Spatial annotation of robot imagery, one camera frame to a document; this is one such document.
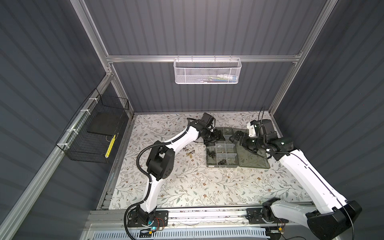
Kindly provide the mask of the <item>translucent green organizer box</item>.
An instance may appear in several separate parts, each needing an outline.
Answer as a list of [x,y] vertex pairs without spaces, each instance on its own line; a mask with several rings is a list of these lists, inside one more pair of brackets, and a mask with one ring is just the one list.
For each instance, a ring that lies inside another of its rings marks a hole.
[[[258,151],[257,154],[253,154],[243,148],[239,143],[233,144],[229,137],[235,132],[244,132],[244,136],[248,136],[248,130],[245,129],[233,129],[228,127],[219,127],[219,130],[223,132],[225,141],[219,141],[214,145],[206,146],[206,163],[207,167],[211,168],[254,168],[254,169],[269,169],[271,166],[268,162],[268,157],[265,152]],[[215,152],[216,157],[211,158],[210,152]],[[218,165],[218,162],[222,159],[227,160],[226,165]]]

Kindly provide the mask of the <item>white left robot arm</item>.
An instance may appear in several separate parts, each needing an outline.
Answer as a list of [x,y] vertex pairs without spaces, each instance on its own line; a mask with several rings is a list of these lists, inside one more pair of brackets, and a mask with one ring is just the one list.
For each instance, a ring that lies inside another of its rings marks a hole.
[[137,168],[148,178],[148,182],[144,198],[135,204],[135,211],[148,225],[155,218],[161,187],[174,169],[177,153],[199,138],[203,139],[205,145],[224,139],[222,132],[216,129],[216,119],[207,113],[201,119],[187,118],[187,121],[187,126],[179,134],[143,148],[136,158]]

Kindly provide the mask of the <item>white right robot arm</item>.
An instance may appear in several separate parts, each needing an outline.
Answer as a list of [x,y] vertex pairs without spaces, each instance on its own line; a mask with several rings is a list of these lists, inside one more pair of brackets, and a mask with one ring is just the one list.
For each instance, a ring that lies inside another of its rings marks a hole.
[[288,203],[274,197],[263,203],[262,219],[274,223],[285,219],[300,224],[320,240],[332,240],[346,230],[354,230],[354,222],[362,212],[356,201],[348,201],[336,191],[307,160],[303,151],[294,146],[291,138],[278,138],[277,133],[249,136],[237,131],[229,140],[251,153],[265,151],[296,178],[310,196],[313,206]]

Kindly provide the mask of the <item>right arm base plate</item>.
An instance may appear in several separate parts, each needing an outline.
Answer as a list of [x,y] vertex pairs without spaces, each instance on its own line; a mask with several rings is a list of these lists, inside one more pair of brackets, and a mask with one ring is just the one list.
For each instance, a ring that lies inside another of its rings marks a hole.
[[264,207],[247,208],[246,219],[250,224],[287,224],[289,222],[289,220],[275,217],[272,211]]

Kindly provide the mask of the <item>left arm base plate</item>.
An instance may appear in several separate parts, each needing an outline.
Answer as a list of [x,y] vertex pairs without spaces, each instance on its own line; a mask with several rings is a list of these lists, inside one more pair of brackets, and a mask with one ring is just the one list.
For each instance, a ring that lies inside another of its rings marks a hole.
[[146,213],[142,210],[130,211],[127,217],[127,227],[166,227],[168,225],[169,211],[154,210]]

